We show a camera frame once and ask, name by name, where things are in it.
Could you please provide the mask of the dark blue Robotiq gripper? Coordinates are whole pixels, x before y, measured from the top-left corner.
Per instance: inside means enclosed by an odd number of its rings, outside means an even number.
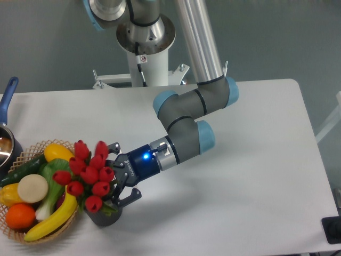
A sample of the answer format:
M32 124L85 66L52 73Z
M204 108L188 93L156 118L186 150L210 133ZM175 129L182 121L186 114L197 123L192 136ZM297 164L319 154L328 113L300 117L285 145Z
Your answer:
M140 181L160 173L160 167L149 145L144 145L125 154L122 153L119 142L112 143L107 148L110 154L116 154L117 157L114 161L107 160L106 164L113 168L117 180L125 180L125 184L118 183L114 186L111 202L116 207L126 207L142 197L141 191L134 186ZM120 199L126 186L131 187L131 193Z

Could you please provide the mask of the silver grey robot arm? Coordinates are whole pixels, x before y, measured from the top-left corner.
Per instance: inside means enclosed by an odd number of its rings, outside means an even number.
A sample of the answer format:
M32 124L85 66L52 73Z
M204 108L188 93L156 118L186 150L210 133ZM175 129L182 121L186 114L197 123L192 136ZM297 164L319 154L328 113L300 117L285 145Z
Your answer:
M116 37L127 52L135 87L166 86L168 49L175 40L173 23L160 12L159 1L84 1L97 30L117 27ZM128 153L113 143L117 155L108 161L116 169L117 185L110 196L121 208L141 197L136 185L161 171L203 154L215 146L205 115L238 100L235 81L221 65L205 1L176 1L178 18L197 87L183 94L160 92L153 108L166 135Z

